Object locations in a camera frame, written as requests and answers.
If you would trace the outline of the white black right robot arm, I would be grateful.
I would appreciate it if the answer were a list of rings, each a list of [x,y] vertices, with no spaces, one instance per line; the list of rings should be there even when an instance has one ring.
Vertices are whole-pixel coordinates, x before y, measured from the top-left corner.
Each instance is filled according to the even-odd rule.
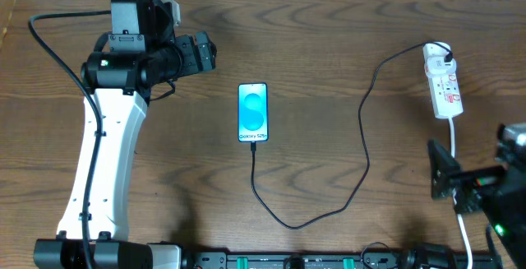
[[[463,171],[436,141],[428,142],[431,197],[452,197],[457,215],[482,211],[489,221],[488,247],[496,266],[501,260],[491,240],[495,231],[518,268],[525,267],[525,143],[517,137],[499,140],[497,166]]]

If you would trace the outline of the blue Galaxy smartphone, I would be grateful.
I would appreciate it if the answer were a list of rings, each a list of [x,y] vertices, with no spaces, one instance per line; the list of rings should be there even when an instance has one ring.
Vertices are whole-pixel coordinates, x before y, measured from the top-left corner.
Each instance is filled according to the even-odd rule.
[[[238,140],[261,142],[269,138],[268,88],[264,82],[238,86]]]

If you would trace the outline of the white power strip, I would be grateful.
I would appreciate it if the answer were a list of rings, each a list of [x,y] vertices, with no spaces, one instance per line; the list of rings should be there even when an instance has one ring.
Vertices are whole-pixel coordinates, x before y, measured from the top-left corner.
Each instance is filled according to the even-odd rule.
[[[444,62],[450,46],[444,42],[427,43],[422,48],[424,72],[428,79],[433,112],[438,119],[449,119],[463,113],[459,91],[457,62]]]

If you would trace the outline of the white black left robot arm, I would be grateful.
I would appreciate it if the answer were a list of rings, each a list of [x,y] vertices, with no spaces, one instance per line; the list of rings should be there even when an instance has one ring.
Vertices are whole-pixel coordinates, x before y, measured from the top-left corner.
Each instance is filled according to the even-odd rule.
[[[85,125],[76,177],[53,239],[38,239],[40,268],[187,268],[174,243],[129,240],[128,194],[136,142],[152,88],[215,68],[205,32],[176,35],[174,0],[112,0],[112,29],[72,75],[84,96]]]

